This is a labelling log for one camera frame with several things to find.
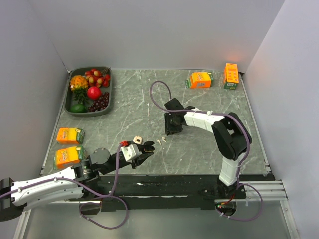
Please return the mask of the beige earbud charging case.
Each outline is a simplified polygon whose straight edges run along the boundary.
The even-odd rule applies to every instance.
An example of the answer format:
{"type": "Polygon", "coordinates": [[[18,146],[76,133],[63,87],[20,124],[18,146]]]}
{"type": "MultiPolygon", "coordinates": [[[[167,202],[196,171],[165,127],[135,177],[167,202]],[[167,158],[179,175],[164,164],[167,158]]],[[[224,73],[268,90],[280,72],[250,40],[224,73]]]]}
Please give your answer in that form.
{"type": "Polygon", "coordinates": [[[135,136],[133,142],[136,144],[142,144],[143,139],[140,136],[135,136]]]}

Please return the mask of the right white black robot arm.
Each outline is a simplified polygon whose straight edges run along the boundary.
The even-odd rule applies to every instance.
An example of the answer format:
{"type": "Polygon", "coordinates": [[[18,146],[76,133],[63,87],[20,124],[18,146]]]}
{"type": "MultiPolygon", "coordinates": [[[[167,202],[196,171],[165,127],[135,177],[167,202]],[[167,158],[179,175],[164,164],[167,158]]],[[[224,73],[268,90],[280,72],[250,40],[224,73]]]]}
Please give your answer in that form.
{"type": "Polygon", "coordinates": [[[195,107],[183,107],[176,98],[165,104],[165,133],[173,135],[183,131],[184,126],[196,127],[212,133],[222,154],[222,167],[218,178],[218,194],[229,198],[235,193],[242,160],[248,155],[251,136],[238,116],[201,111],[195,107]]]}

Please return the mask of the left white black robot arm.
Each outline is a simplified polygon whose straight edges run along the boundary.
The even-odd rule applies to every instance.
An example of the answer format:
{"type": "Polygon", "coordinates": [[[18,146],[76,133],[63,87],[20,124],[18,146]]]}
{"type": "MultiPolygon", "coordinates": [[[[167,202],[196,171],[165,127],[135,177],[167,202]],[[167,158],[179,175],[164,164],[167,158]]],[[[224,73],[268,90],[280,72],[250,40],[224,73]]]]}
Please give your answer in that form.
{"type": "Polygon", "coordinates": [[[98,148],[85,160],[80,161],[56,173],[26,181],[14,181],[11,178],[0,182],[0,220],[2,222],[18,218],[26,210],[60,200],[103,199],[112,197],[118,181],[107,193],[99,193],[97,183],[102,175],[131,166],[133,169],[144,163],[154,154],[154,142],[143,144],[123,141],[116,153],[111,154],[105,148],[98,148]]]}

